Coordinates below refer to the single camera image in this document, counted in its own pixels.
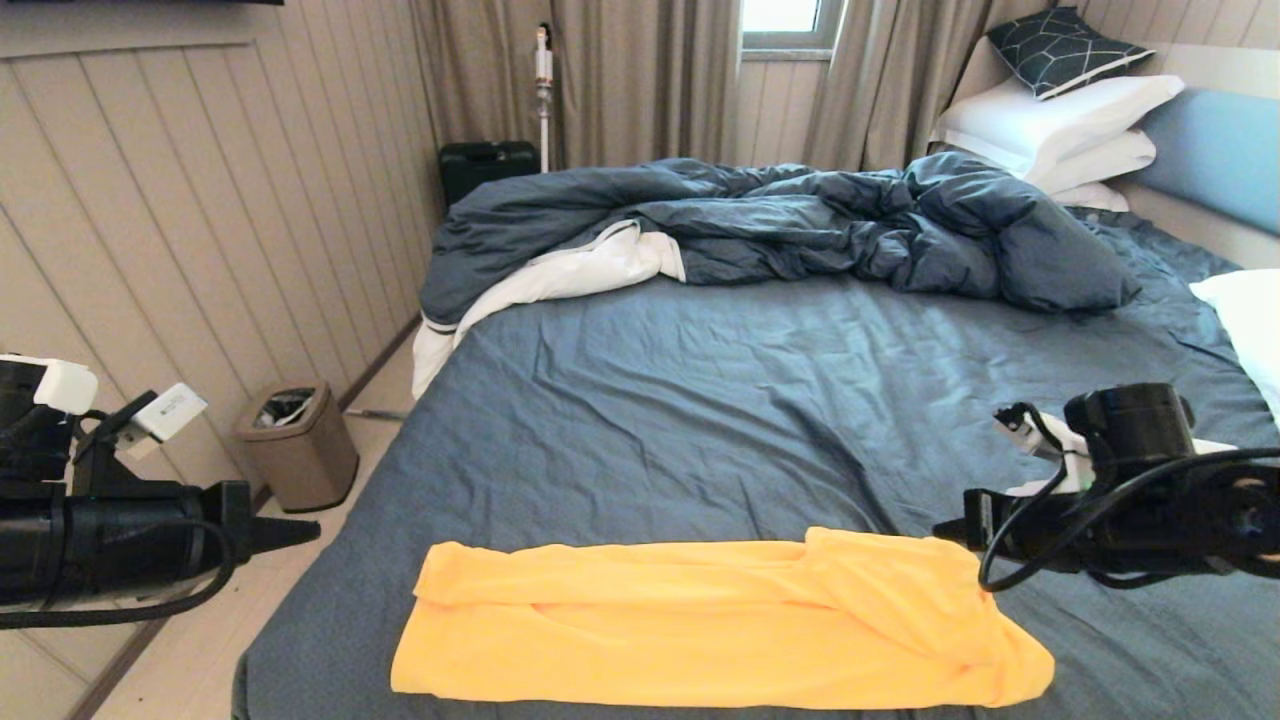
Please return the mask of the yellow printed t-shirt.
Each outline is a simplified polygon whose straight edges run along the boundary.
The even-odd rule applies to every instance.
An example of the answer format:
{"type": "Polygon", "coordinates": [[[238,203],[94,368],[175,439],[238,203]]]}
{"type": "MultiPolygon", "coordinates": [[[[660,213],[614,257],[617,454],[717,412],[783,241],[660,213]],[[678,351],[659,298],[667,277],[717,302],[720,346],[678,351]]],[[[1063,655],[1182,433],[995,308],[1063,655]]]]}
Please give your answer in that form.
{"type": "Polygon", "coordinates": [[[1007,707],[1051,652],[934,538],[433,546],[390,665],[402,694],[809,710],[1007,707]]]}

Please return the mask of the brown trash bin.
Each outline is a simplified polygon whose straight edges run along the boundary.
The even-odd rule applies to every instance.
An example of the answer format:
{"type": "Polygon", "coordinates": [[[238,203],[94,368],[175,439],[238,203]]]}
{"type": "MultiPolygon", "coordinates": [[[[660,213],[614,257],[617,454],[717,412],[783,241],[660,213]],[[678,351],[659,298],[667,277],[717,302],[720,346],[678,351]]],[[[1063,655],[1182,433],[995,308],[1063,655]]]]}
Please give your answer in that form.
{"type": "Polygon", "coordinates": [[[325,380],[283,382],[260,389],[241,413],[234,436],[285,512],[316,512],[342,505],[355,486],[360,455],[325,380]],[[255,429],[270,395],[315,388],[308,411],[288,427],[255,429]]]}

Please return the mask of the crumpled dark trash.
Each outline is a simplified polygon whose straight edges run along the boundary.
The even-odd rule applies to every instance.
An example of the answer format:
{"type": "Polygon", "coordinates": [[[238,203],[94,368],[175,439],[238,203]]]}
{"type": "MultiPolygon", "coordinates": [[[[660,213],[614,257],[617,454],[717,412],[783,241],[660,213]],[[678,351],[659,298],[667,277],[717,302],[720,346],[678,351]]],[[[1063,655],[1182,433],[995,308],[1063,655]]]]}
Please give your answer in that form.
{"type": "Polygon", "coordinates": [[[303,416],[316,395],[315,388],[291,388],[270,395],[253,419],[255,429],[288,427],[303,416]]]}

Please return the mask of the dark blue bed sheet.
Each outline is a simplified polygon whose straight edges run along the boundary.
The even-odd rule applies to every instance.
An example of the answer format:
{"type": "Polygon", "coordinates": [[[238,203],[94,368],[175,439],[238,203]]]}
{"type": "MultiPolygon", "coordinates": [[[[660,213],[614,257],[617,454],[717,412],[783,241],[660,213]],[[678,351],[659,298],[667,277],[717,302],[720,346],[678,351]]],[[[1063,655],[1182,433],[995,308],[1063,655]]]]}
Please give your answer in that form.
{"type": "Polygon", "coordinates": [[[827,720],[786,708],[485,705],[397,694],[390,662],[431,544],[494,550],[924,536],[963,492],[1052,473],[992,423],[1167,382],[1199,438],[1280,432],[1189,284],[1231,270],[1135,214],[1082,219],[1138,275],[1114,313],[1050,315],[823,275],[626,290],[481,322],[335,539],[242,656],[233,720],[827,720]]]}

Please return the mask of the dark blue duvet white lining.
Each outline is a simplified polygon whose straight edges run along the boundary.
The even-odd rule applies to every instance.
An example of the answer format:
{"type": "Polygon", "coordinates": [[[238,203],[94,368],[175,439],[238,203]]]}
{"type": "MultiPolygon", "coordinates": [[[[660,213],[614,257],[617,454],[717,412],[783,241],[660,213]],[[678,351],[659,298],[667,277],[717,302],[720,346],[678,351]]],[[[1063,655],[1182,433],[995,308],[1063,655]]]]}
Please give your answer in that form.
{"type": "Polygon", "coordinates": [[[415,398],[489,316],[659,275],[692,286],[852,275],[1038,313],[1111,311],[1140,290],[1050,195],[964,152],[888,170],[671,158],[511,177],[453,204],[431,250],[415,398]]]}

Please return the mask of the large white pillow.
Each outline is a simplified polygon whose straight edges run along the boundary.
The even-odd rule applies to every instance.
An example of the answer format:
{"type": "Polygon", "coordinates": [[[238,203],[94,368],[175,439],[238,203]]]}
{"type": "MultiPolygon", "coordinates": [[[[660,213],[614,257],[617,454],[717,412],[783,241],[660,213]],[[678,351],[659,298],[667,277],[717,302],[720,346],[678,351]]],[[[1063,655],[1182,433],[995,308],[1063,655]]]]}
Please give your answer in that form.
{"type": "Polygon", "coordinates": [[[954,104],[931,141],[979,155],[1023,179],[1033,168],[1139,129],[1144,115],[1185,87],[1176,76],[1129,76],[1039,101],[1019,79],[1007,79],[954,104]]]}

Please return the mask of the dark green hard case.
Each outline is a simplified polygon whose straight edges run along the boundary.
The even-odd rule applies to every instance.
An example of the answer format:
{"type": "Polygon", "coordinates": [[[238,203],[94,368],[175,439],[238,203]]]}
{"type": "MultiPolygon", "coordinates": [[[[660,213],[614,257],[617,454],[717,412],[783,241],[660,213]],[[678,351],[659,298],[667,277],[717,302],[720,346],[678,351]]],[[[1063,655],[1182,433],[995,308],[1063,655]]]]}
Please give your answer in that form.
{"type": "Polygon", "coordinates": [[[527,141],[447,143],[436,164],[447,209],[486,182],[541,172],[539,151],[527,141]]]}

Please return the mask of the blue padded headboard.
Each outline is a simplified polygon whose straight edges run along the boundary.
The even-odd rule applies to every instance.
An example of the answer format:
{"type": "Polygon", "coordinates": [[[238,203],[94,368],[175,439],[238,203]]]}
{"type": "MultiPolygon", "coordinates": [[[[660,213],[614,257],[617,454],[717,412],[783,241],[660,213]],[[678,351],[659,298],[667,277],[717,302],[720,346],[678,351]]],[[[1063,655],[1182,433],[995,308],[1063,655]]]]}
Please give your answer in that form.
{"type": "Polygon", "coordinates": [[[1147,188],[1280,236],[1280,100],[1187,88],[1148,113],[1147,188]]]}

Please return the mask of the beige curtain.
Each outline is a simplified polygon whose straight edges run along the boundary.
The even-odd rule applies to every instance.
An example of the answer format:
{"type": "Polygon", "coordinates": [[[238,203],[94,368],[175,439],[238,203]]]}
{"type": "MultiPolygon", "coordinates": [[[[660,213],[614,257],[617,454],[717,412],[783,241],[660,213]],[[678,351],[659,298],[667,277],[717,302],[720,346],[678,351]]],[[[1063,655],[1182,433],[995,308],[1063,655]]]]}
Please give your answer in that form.
{"type": "Polygon", "coordinates": [[[535,44],[553,46],[554,169],[727,163],[742,0],[411,0],[438,145],[540,137],[535,44]]]}
{"type": "Polygon", "coordinates": [[[1059,0],[844,0],[803,161],[902,168],[925,154],[978,40],[1059,0]]]}

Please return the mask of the dark geometric patterned cushion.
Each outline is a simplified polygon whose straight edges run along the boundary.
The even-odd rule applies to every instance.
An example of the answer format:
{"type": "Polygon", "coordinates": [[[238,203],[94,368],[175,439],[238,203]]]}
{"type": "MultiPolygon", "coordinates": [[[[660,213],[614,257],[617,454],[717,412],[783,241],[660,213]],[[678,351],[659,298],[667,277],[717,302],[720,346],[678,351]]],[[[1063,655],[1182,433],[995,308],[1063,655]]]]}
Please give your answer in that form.
{"type": "Polygon", "coordinates": [[[1124,76],[1155,55],[1152,49],[1103,36],[1073,6],[1005,22],[986,38],[1039,101],[1124,76]]]}

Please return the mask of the white stick vacuum cleaner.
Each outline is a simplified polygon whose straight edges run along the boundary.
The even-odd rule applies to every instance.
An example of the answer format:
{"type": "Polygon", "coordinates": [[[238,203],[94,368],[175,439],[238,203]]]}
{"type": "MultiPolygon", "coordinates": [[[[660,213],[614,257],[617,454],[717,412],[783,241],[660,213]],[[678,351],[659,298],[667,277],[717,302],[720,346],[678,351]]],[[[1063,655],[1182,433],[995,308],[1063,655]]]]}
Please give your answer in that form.
{"type": "Polygon", "coordinates": [[[552,28],[540,23],[535,36],[535,113],[539,122],[540,173],[550,170],[550,119],[554,106],[554,53],[552,28]]]}

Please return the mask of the beige headboard frame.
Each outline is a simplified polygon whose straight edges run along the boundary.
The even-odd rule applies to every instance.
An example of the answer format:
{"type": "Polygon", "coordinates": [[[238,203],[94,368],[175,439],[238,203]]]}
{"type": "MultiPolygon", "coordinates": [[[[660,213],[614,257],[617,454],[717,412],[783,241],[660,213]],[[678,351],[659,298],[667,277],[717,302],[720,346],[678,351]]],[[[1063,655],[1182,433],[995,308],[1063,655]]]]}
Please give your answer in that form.
{"type": "MultiPolygon", "coordinates": [[[[1140,68],[1146,74],[1174,74],[1189,88],[1208,88],[1280,101],[1280,50],[1221,47],[1197,44],[1139,41],[1157,58],[1140,68]]],[[[989,40],[982,36],[960,76],[952,100],[992,88],[1011,72],[989,40]]],[[[1280,236],[1226,217],[1213,209],[1152,190],[1124,176],[1110,182],[1130,209],[1170,234],[1217,254],[1245,269],[1280,268],[1280,236]]]]}

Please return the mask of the window with grey frame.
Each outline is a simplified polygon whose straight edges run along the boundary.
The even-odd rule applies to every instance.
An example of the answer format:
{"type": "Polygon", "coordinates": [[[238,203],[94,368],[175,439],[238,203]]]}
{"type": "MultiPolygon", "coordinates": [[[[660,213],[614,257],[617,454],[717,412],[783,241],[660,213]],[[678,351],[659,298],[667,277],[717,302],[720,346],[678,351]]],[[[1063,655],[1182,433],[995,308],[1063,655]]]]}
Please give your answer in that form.
{"type": "Polygon", "coordinates": [[[741,0],[748,51],[829,51],[847,0],[741,0]]]}

